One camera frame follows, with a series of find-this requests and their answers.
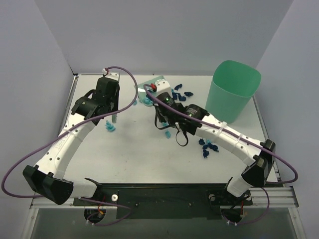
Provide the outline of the green hand brush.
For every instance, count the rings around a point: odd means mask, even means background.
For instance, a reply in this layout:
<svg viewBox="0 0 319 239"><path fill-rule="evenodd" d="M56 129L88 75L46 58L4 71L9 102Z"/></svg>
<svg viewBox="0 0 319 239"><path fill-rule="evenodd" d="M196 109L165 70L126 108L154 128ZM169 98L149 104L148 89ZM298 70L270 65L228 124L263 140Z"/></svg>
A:
<svg viewBox="0 0 319 239"><path fill-rule="evenodd" d="M118 110L116 110L113 114L112 114L112 123L115 124L117 123L117 118L118 118Z"/></svg>

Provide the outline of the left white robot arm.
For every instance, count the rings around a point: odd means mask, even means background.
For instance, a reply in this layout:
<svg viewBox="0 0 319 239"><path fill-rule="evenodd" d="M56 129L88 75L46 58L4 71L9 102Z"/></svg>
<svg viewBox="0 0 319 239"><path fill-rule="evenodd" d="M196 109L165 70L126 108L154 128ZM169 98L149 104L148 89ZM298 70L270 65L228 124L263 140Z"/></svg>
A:
<svg viewBox="0 0 319 239"><path fill-rule="evenodd" d="M34 166L25 167L22 174L34 192L58 205L72 197L85 197L91 205L102 201L103 193L95 183L67 180L64 175L84 138L99 123L95 117L118 110L119 79L117 72L99 78L96 88L75 102L60 133L63 137Z"/></svg>

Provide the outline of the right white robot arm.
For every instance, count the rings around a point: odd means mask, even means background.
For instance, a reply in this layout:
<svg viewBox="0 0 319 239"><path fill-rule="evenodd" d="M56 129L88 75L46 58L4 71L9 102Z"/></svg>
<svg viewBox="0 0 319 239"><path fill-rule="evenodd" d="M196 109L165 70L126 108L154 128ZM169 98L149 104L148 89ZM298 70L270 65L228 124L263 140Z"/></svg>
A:
<svg viewBox="0 0 319 239"><path fill-rule="evenodd" d="M164 92L155 100L156 116L161 122L176 127L183 134L192 134L210 140L237 156L245 165L244 171L232 177L223 190L223 199L233 204L251 187L263 187L274 164L275 144L247 137L217 120L207 110L191 104L176 103Z"/></svg>

